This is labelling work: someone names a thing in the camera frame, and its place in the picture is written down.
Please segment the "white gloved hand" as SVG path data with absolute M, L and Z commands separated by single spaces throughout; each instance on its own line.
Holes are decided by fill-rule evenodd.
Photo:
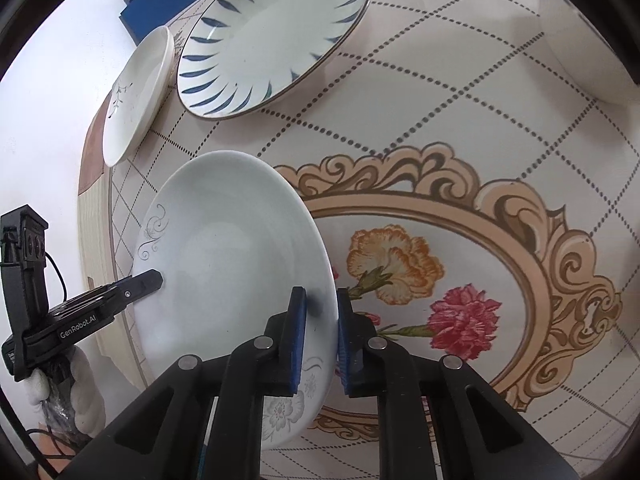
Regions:
M 105 427 L 105 406 L 85 352 L 73 346 L 24 380 L 28 402 L 44 423 L 68 438 L 96 437 Z

